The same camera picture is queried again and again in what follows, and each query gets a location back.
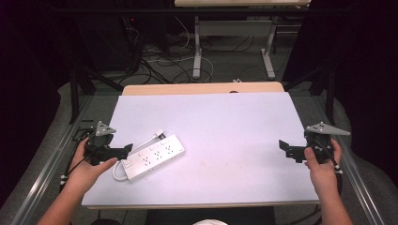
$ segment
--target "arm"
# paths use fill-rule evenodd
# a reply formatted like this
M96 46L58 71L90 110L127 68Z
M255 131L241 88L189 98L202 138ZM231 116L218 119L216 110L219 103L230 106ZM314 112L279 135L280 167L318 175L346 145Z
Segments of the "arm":
M87 140L85 139L79 144L70 165L71 168L84 158L84 145ZM98 177L116 162L117 158L111 158L98 166L92 166L88 162L82 161L69 175L64 189L56 197L38 224L70 224L84 194L91 189Z
M342 148L334 140L331 140L331 144L336 162L340 163ZM323 224L353 224L337 190L333 163L329 161L319 164L312 148L306 148L304 154L307 158L306 165L310 169L311 181L321 203Z

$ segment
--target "white power strip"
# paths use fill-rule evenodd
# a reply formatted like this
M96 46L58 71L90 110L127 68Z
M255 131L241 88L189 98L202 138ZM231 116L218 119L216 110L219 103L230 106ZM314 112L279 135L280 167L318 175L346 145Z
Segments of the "white power strip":
M185 153L185 149L176 135L156 142L143 150L131 154L125 160L121 160L123 168L129 180L149 173L166 162Z

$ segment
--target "hand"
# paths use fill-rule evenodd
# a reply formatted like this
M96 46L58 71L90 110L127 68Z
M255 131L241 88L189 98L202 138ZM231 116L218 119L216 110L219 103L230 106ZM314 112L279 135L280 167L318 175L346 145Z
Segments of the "hand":
M342 157L342 148L340 145L331 139L331 145L334 149L334 159L337 164L340 163L340 158ZM334 172L334 165L329 160L324 164L319 164L316 161L316 157L312 148L306 148L304 150L305 158L307 162L305 165L310 169L311 181L315 187L315 191L319 198L338 194L337 190L337 179Z
M84 158L84 147L87 143L88 138L84 139L79 143L76 149L76 154L73 158L70 167L75 167ZM100 165L92 166L87 161L82 161L74 170L70 173L68 182L64 189L71 189L75 194L83 196L91 187L96 183L99 176L110 169L117 162L117 158L111 158Z

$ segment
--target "power outlet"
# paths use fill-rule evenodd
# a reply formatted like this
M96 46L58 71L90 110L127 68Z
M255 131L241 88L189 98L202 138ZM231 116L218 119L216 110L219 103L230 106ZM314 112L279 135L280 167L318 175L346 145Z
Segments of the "power outlet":
M176 135L172 135L131 154L126 160L122 160L122 164L129 180L134 180L184 153L181 142Z

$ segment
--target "desk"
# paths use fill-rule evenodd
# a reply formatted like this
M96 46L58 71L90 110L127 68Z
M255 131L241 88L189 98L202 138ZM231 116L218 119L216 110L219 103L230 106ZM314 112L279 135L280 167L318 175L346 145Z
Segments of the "desk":
M288 93L277 82L253 83L253 93L250 83L229 84L127 87L110 123L117 130L112 147L138 145L162 128L166 136L177 135L186 153L132 182L115 181L112 170L105 172L82 205L148 209L318 203L308 169L286 158L278 146L279 139L305 144ZM176 95L175 90L188 94Z
M176 0L177 7L277 7L277 6L305 6L310 0ZM193 62L193 78L200 78L202 49L200 36L258 36L268 37L266 48L261 54L270 80L275 79L275 72L269 59L269 52L276 32L278 17L272 21L199 21L195 17L195 58Z

